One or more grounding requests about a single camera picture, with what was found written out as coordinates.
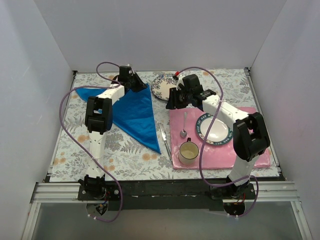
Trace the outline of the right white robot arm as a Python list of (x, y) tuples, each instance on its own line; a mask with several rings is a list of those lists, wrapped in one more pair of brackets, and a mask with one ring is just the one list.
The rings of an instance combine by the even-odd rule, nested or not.
[(188, 105), (212, 115), (214, 120), (220, 119), (232, 130), (236, 158), (227, 182), (220, 187), (226, 187), (230, 198), (239, 198), (245, 192), (243, 185), (252, 178), (256, 161), (271, 144), (262, 114), (242, 111), (225, 102), (222, 94), (204, 90), (195, 74), (185, 76), (169, 89), (166, 108), (184, 109)]

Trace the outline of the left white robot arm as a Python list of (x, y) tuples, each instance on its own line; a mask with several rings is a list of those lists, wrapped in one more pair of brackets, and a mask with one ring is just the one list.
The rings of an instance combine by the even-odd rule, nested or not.
[(113, 124), (113, 104), (129, 91), (140, 92), (147, 88), (130, 65), (119, 67), (117, 82), (112, 83), (97, 96), (89, 96), (85, 112), (85, 125), (89, 132), (89, 152), (93, 163), (89, 164), (86, 175), (90, 178), (102, 178), (106, 132)]

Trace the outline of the blue cloth napkin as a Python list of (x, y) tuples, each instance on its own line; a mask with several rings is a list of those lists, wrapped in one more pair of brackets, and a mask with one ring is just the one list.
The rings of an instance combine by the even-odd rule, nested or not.
[(125, 87), (122, 85), (107, 89), (79, 88), (76, 92), (85, 102), (90, 97), (111, 99), (112, 123), (145, 147), (158, 154), (161, 152), (149, 86), (139, 92), (132, 90), (125, 92)]

